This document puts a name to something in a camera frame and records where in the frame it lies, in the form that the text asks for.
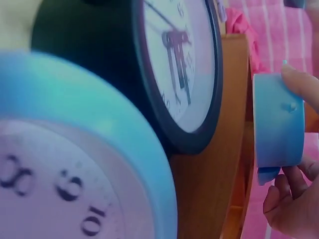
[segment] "fingernail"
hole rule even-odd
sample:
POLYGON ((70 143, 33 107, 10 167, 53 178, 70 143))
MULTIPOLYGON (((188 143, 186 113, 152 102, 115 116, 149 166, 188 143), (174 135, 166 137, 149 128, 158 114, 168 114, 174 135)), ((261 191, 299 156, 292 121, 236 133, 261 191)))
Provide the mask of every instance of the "fingernail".
POLYGON ((285 73, 285 74, 291 73, 291 72, 293 72, 295 70, 296 69, 294 67, 292 67, 291 65, 289 65, 289 64, 284 64, 282 66, 282 73, 285 73))

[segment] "black clock frame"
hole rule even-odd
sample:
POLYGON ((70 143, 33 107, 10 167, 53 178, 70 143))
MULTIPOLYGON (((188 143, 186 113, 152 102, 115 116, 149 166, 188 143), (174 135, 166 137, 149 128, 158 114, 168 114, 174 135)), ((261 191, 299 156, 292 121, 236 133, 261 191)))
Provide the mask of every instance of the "black clock frame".
POLYGON ((217 14, 212 0, 205 3, 215 49, 214 94, 206 119, 192 133, 177 126, 157 88, 146 45, 143 0, 43 0, 31 47, 106 79, 142 112, 167 154, 200 153, 215 132, 223 87, 217 14))

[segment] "finger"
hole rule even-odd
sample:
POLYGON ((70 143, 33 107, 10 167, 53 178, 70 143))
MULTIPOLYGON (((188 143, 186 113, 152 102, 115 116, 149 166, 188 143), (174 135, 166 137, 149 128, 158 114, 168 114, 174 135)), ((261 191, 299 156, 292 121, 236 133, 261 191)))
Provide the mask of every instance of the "finger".
POLYGON ((287 177, 293 199, 297 199, 308 188, 300 169, 296 166, 283 167, 283 172, 287 177))
POLYGON ((293 200, 287 177, 284 174, 276 177, 275 187, 279 190, 279 201, 281 204, 288 204, 293 200))
POLYGON ((313 160, 306 155, 303 156, 299 168, 310 181, 314 181, 319 175, 319 161, 313 160))
POLYGON ((280 209, 279 202, 280 193, 278 188, 276 188, 275 186, 270 186, 263 204, 263 212, 270 225, 280 209))
POLYGON ((282 66, 282 77, 286 86, 303 98, 319 112, 319 80, 305 72, 300 72, 288 64, 282 66))

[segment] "blue clock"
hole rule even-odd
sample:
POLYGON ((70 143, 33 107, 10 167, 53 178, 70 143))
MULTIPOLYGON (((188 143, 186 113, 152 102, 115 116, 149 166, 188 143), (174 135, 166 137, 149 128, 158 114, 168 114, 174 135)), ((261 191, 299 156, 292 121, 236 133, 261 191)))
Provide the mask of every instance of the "blue clock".
POLYGON ((300 164, 304 149, 304 101, 284 85, 280 74, 253 79, 255 152, 261 185, 281 167, 300 164))
POLYGON ((176 239, 172 174, 142 114, 56 57, 0 53, 0 238, 176 239))

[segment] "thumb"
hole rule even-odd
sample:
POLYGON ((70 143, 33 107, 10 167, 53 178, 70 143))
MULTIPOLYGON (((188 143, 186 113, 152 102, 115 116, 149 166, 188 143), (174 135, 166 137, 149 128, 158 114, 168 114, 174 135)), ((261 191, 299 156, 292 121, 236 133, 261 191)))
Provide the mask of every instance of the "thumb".
POLYGON ((314 110, 319 112, 319 80, 306 72, 296 70, 288 64, 282 66, 281 74, 288 89, 303 98, 314 110))

